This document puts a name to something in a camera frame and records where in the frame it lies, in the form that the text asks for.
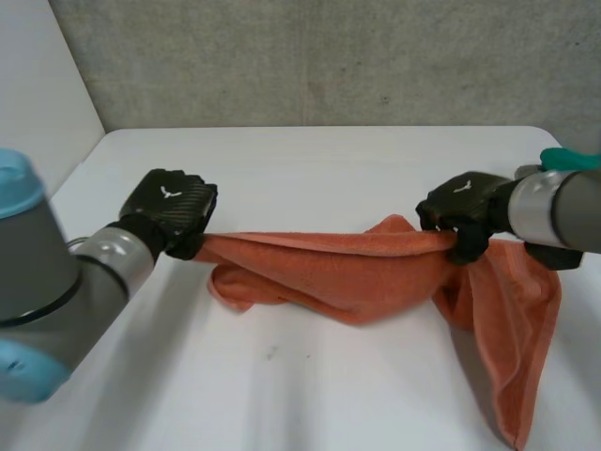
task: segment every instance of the robotic hand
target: robotic hand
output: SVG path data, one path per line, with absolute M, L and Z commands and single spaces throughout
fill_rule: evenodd
M 479 172 L 448 180 L 417 206 L 422 228 L 455 230 L 449 259 L 459 265 L 478 259 L 494 233 L 509 232 L 549 269 L 577 268 L 583 252 L 601 253 L 599 159 L 552 148 L 541 160 L 552 170 L 517 180 Z
M 49 398 L 144 284 L 161 252 L 191 259 L 217 186 L 150 171 L 118 220 L 72 255 L 21 154 L 0 149 L 0 397 Z

